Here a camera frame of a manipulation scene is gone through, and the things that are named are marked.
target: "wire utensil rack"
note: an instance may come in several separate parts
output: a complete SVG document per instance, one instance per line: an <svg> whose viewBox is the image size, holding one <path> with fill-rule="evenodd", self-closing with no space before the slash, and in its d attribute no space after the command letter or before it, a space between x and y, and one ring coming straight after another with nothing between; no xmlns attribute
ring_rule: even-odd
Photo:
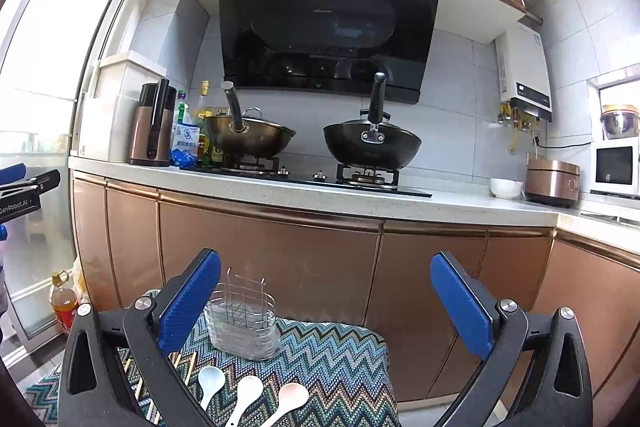
<svg viewBox="0 0 640 427"><path fill-rule="evenodd" d="M204 308L211 344L249 360L268 360L280 348L275 301L265 291L265 281L226 270Z"/></svg>

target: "white bowl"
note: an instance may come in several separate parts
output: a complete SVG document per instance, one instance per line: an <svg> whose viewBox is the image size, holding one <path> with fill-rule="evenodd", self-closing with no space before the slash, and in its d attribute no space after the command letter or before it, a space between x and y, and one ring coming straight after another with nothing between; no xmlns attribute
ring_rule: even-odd
<svg viewBox="0 0 640 427"><path fill-rule="evenodd" d="M522 194L523 185L522 182L516 182L514 180L500 180L498 178L491 178L489 180L491 193L501 200L517 200Z"/></svg>

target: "wok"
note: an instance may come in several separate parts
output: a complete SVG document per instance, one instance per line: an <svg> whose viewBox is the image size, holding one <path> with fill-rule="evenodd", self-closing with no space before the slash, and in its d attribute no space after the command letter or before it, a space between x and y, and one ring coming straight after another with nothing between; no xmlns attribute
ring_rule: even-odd
<svg viewBox="0 0 640 427"><path fill-rule="evenodd" d="M338 162L350 167L396 171L414 158L420 138L410 131L388 123L383 111L386 76L376 73L369 110L361 110L367 119L334 123L324 128L324 141Z"/></svg>
<svg viewBox="0 0 640 427"><path fill-rule="evenodd" d="M225 153L272 158L289 144L296 132L277 123L259 118L244 118L234 83L222 83L229 103L230 115L204 119L207 136Z"/></svg>

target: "gas stove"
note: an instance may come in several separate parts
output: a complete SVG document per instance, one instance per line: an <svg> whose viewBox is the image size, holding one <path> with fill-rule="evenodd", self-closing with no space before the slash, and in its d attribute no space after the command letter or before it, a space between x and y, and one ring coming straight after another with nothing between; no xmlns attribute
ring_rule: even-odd
<svg viewBox="0 0 640 427"><path fill-rule="evenodd" d="M302 185L321 185L323 187L350 188L367 192L431 198L431 194L399 185L399 171L386 172L374 168L352 168L342 164L338 165L335 178L328 177L322 171L318 171L314 176L308 178L292 176L284 166L280 167L280 160L277 157L253 158L252 160L245 160L244 158L232 160L225 157L223 162L220 163L206 166L180 167L180 169L240 178L258 178Z"/></svg>

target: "power cord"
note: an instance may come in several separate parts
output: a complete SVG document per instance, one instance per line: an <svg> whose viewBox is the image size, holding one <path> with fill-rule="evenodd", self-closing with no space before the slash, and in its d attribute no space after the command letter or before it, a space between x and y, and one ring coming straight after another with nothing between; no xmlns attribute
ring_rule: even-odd
<svg viewBox="0 0 640 427"><path fill-rule="evenodd" d="M534 140L536 141L536 146L540 147L540 149L569 149L570 147L584 147L585 145L590 145L593 142L593 140L591 140L590 142L585 143L574 143L571 145L561 145L559 147L547 147L545 145L540 145L540 137L536 136Z"/></svg>

